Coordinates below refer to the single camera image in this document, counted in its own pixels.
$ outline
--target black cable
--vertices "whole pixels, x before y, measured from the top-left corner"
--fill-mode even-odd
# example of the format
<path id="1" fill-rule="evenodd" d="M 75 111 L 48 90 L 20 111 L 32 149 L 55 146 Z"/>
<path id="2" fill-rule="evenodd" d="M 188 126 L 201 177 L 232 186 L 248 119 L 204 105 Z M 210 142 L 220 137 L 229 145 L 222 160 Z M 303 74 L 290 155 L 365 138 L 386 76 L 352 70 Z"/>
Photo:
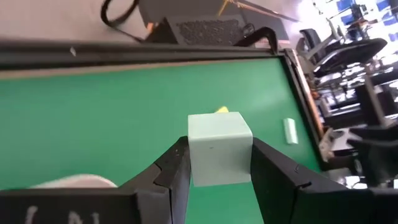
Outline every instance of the black cable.
<path id="1" fill-rule="evenodd" d="M 108 16 L 106 15 L 106 12 L 108 11 L 108 6 L 111 3 L 111 1 L 112 0 L 105 0 L 104 3 L 102 4 L 102 7 L 101 7 L 101 20 L 107 26 L 109 26 L 110 28 L 112 28 L 112 29 L 114 29 L 114 30 L 126 35 L 126 36 L 129 36 L 129 37 L 133 38 L 137 42 L 140 42 L 140 43 L 143 42 L 144 40 L 142 40 L 141 38 L 136 37 L 134 35 L 131 35 L 131 34 L 127 33 L 126 31 L 123 31 L 123 30 L 117 28 L 118 25 L 122 24 L 123 22 L 125 22 L 129 18 L 129 16 L 132 14 L 132 12 L 138 6 L 139 0 L 134 0 L 132 2 L 132 5 L 130 6 L 130 8 L 123 15 L 121 15 L 121 16 L 117 17 L 116 19 L 110 21 L 108 19 Z"/>
<path id="2" fill-rule="evenodd" d="M 268 39 L 268 43 L 274 54 L 278 53 L 278 38 L 273 29 L 269 27 L 261 27 L 260 29 L 254 31 L 251 35 L 241 39 L 238 43 L 234 44 L 237 47 L 249 47 L 255 44 L 257 41 L 261 40 L 263 37 Z"/>

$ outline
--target small white block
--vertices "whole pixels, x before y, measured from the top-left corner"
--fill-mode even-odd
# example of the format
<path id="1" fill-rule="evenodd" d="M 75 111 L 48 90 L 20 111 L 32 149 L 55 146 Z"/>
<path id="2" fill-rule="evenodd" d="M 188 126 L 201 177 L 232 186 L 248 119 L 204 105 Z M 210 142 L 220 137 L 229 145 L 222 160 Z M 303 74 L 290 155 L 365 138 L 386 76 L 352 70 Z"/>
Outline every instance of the small white block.
<path id="1" fill-rule="evenodd" d="M 288 144 L 298 144 L 299 138 L 297 137 L 296 123 L 292 118 L 284 119 L 285 136 Z"/>
<path id="2" fill-rule="evenodd" d="M 253 135 L 238 112 L 188 116 L 193 184 L 250 182 Z"/>

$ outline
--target floor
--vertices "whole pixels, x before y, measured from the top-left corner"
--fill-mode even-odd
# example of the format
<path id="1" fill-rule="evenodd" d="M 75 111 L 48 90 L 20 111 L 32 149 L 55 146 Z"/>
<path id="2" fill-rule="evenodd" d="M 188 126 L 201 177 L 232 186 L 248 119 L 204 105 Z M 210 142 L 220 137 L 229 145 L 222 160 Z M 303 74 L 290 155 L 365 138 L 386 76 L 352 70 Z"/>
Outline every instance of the floor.
<path id="1" fill-rule="evenodd" d="M 102 2 L 103 0 L 3 0 L 0 2 L 0 38 L 132 41 L 101 22 Z M 312 27 L 318 30 L 321 37 L 330 33 L 311 0 L 249 2 L 298 21 L 282 19 L 292 48 L 295 48 L 300 38 L 300 29 Z M 130 3 L 131 0 L 114 0 L 109 7 L 109 17 L 120 15 Z M 138 10 L 121 28 L 142 38 L 148 34 Z"/>

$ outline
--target desk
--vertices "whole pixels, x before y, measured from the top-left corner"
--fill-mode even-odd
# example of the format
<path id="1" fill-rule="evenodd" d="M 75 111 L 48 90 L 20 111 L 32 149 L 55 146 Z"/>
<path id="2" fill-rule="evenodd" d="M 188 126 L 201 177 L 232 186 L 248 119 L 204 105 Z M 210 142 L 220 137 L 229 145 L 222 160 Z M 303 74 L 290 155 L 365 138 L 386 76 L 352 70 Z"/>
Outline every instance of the desk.
<path id="1" fill-rule="evenodd" d="M 214 16 L 243 16 L 245 23 L 252 23 L 255 29 L 269 27 L 273 29 L 281 44 L 290 45 L 282 19 L 289 22 L 299 22 L 293 18 L 275 13 L 249 1 L 206 0 L 206 1 L 181 1 L 181 0 L 146 0 L 139 3 L 139 11 L 146 26 L 158 23 L 165 17 L 201 17 Z"/>
<path id="2" fill-rule="evenodd" d="M 281 59 L 265 58 L 0 80 L 0 189 L 73 174 L 121 185 L 187 135 L 188 114 L 220 106 L 319 170 Z M 296 121 L 299 144 L 286 143 L 284 118 Z M 262 223 L 252 184 L 191 184 L 186 223 Z"/>

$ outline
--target yellow object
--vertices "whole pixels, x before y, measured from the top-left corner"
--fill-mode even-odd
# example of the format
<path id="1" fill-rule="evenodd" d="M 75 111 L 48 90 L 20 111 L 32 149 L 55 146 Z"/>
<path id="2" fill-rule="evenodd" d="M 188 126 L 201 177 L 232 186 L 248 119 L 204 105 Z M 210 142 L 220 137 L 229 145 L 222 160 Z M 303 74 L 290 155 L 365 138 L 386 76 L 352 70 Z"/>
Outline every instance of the yellow object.
<path id="1" fill-rule="evenodd" d="M 224 11 L 224 9 L 225 9 L 225 6 L 228 4 L 228 0 L 224 0 L 224 3 L 223 3 L 223 5 L 222 5 L 222 7 L 221 7 L 221 9 L 219 9 L 219 11 L 218 11 L 218 13 L 217 13 L 217 16 L 220 16 L 221 15 L 221 13 L 223 13 L 223 11 Z"/>
<path id="2" fill-rule="evenodd" d="M 226 106 L 221 107 L 220 109 L 218 109 L 218 111 L 216 111 L 216 113 L 228 113 L 228 108 Z"/>

